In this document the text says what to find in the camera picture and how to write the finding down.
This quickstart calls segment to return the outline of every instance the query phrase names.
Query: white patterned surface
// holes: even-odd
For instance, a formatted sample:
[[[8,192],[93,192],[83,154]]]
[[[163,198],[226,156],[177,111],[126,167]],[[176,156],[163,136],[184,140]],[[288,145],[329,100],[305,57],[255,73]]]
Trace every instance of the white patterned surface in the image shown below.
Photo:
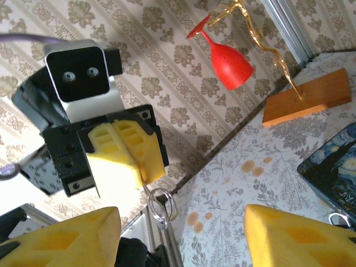
[[[295,79],[297,85],[345,67],[356,96],[356,52],[322,54]],[[264,128],[261,111],[175,196],[172,223],[184,266],[251,266],[244,235],[247,204],[262,204],[327,222],[331,211],[299,177],[297,166],[346,125],[349,103]]]

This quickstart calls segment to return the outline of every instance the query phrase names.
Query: wooden block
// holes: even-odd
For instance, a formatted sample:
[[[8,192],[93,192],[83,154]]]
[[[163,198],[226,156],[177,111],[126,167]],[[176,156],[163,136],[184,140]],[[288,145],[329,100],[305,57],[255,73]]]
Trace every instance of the wooden block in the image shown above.
[[[293,89],[267,98],[263,126],[269,127],[352,101],[344,68],[296,88],[303,100]]]

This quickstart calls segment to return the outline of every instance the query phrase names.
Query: purple cable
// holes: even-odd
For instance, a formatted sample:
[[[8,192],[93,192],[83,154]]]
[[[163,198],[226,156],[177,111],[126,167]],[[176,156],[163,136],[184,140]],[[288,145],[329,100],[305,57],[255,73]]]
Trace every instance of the purple cable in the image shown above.
[[[3,34],[0,34],[0,42],[18,42],[18,41],[40,42],[40,43],[67,42],[66,40],[63,40],[63,39],[35,35],[35,34],[26,34],[26,33],[3,33]]]

